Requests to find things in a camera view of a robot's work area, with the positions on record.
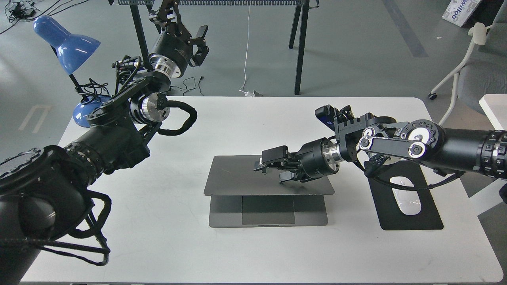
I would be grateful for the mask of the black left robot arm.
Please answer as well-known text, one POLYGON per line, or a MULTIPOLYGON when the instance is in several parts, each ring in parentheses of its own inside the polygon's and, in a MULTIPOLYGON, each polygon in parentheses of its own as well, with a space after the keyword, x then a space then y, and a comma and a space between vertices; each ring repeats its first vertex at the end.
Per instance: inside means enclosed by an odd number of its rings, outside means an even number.
POLYGON ((133 168, 149 157, 158 133, 177 136, 197 120, 190 105, 168 100, 170 80, 199 66, 209 52, 203 25, 192 37, 181 21, 179 1, 156 0, 150 20, 160 35, 147 57, 116 63, 121 88, 92 110, 90 129, 65 147, 32 148, 1 163, 1 284, 17 285, 40 251, 76 257, 73 251, 111 252, 102 228, 111 212, 106 194, 89 190, 102 174, 133 168))

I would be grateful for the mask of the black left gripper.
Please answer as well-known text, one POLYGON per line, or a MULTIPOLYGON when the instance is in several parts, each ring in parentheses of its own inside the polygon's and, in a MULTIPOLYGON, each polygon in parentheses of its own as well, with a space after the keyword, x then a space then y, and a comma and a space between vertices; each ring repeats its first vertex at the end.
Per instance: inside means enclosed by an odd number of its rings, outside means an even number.
POLYGON ((149 54, 149 62, 156 72, 169 78, 180 78, 188 66, 201 66, 210 49, 206 45, 205 35, 208 25, 199 28, 193 38, 194 49, 189 41, 191 34, 183 28, 179 14, 179 0, 154 0, 149 10, 150 21, 160 28, 165 28, 149 54))

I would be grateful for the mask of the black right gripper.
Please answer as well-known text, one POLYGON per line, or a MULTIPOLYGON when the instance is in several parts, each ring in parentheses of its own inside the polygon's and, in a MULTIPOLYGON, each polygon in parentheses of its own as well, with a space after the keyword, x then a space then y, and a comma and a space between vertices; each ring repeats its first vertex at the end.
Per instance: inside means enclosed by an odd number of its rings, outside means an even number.
POLYGON ((300 181, 309 182, 339 171, 339 160, 331 154, 335 146, 329 139, 321 138, 303 144, 299 151, 290 153, 287 146, 278 146, 261 152, 259 162, 255 161, 254 171, 273 168, 288 169, 290 159, 295 161, 295 170, 279 173, 279 182, 300 181))

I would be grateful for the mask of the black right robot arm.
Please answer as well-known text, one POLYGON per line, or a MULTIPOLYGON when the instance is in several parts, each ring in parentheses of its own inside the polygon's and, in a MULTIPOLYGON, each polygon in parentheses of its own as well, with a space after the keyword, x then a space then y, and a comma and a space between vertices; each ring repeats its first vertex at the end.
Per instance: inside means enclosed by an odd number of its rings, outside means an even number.
POLYGON ((264 150, 255 171, 278 169, 280 182, 309 182, 337 173, 340 162, 346 161, 390 188, 416 191, 414 186, 396 185, 380 177, 392 164, 407 160, 445 177, 424 190, 454 181, 463 173, 506 179, 505 130, 444 129, 429 120, 397 122, 370 112, 356 118, 349 105, 340 110, 324 105, 315 110, 315 116, 335 132, 335 142, 317 139, 295 153, 287 146, 264 150))

